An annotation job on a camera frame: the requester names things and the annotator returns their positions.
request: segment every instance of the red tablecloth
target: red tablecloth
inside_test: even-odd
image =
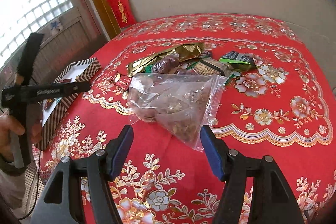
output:
[[[284,22],[248,15],[184,15],[132,26],[93,56],[103,68],[92,89],[68,110],[43,152],[46,179],[64,155],[85,157],[104,148],[128,123],[127,93],[109,84],[129,62],[188,42],[205,43],[215,59],[235,50],[255,59],[257,70],[231,81],[223,93],[213,131],[245,156],[271,155],[288,180],[301,210],[310,215],[336,184],[333,124],[336,105],[311,53]],[[186,147],[157,124],[133,125],[134,142],[124,169],[111,183],[126,223],[211,223],[223,191],[204,153]],[[248,180],[240,223],[249,214]],[[94,223],[86,179],[82,194]]]

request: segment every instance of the glass block window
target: glass block window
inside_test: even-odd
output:
[[[72,7],[70,0],[0,0],[0,68],[32,32]]]

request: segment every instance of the human hand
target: human hand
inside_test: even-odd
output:
[[[20,124],[20,122],[13,116],[8,115],[8,112],[5,112],[3,115],[0,116],[0,154],[2,154],[6,161],[13,162],[14,157],[11,151],[11,139],[9,137],[10,131],[14,132],[19,136],[25,133],[25,129]],[[41,131],[41,122],[35,122],[31,128],[31,142],[33,144],[41,140]]]

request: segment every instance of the black cable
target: black cable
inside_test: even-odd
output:
[[[40,162],[41,162],[41,150],[40,150],[40,154],[39,154],[39,167],[37,169],[37,185],[36,185],[36,196],[35,196],[34,205],[33,205],[32,209],[30,210],[30,212],[28,214],[26,214],[24,217],[18,218],[18,220],[23,220],[23,219],[27,218],[28,216],[30,216],[31,213],[33,212],[34,208],[35,208],[36,201],[37,201],[37,194],[39,193]]]

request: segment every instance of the black and white striped box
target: black and white striped box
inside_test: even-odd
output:
[[[97,58],[73,62],[62,71],[62,73],[55,79],[54,83],[58,83],[62,79],[68,78],[72,78],[72,82],[90,81],[100,68],[101,64]],[[68,97],[63,97],[59,102],[55,100],[49,111],[43,111],[42,140],[35,144],[36,148],[40,150],[45,150],[47,148],[58,124],[73,101],[77,98],[78,94],[79,93],[75,93]]]

